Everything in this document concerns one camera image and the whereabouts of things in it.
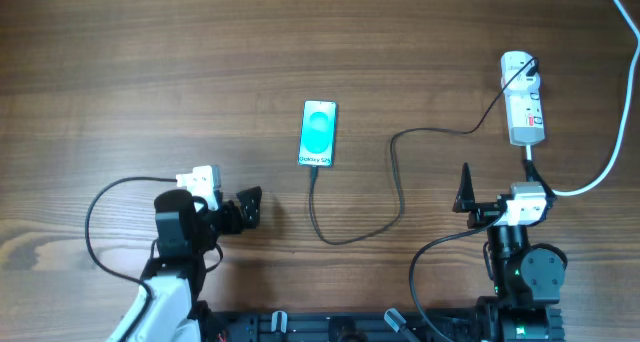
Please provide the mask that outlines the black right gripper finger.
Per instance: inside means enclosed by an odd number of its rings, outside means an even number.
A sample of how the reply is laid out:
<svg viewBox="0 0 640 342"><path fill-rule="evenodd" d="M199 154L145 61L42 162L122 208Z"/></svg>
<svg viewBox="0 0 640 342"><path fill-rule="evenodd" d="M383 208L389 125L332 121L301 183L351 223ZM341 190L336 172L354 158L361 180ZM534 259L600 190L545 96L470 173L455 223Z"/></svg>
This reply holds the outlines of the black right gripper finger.
<svg viewBox="0 0 640 342"><path fill-rule="evenodd" d="M476 208L475 194L469 164L462 166L460 185L454 200L454 212L471 212Z"/></svg>
<svg viewBox="0 0 640 342"><path fill-rule="evenodd" d="M525 170L525 175L528 182L538 182L544 189L546 194L546 198L549 200L555 200L556 194L549 187L549 185L544 181L542 176L539 174L537 169L535 168L534 163L531 160L525 159L523 161L523 166Z"/></svg>

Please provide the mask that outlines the Galaxy S25 smartphone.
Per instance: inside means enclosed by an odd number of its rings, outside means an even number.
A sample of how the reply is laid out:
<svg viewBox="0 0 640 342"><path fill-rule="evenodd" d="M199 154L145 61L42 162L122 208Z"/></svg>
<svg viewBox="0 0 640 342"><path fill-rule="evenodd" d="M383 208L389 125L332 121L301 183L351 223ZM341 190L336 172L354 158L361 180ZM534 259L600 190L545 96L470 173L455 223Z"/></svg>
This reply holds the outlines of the Galaxy S25 smartphone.
<svg viewBox="0 0 640 342"><path fill-rule="evenodd" d="M337 103L308 100L304 103L298 164L311 167L333 165Z"/></svg>

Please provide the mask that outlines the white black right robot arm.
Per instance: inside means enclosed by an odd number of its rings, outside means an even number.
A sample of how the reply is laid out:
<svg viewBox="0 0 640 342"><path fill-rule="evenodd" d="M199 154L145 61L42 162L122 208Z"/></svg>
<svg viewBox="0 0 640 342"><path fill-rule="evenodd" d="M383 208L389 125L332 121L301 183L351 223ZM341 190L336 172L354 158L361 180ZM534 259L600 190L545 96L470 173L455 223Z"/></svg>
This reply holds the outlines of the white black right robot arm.
<svg viewBox="0 0 640 342"><path fill-rule="evenodd" d="M485 232L483 256L494 284L493 297L480 297L475 306L476 341L564 341L560 289L568 258L559 248L532 244L528 230L547 218L557 196L532 162L524 162L526 180L510 186L494 202L475 199L468 164L462 167L452 207L469 215L467 226Z"/></svg>

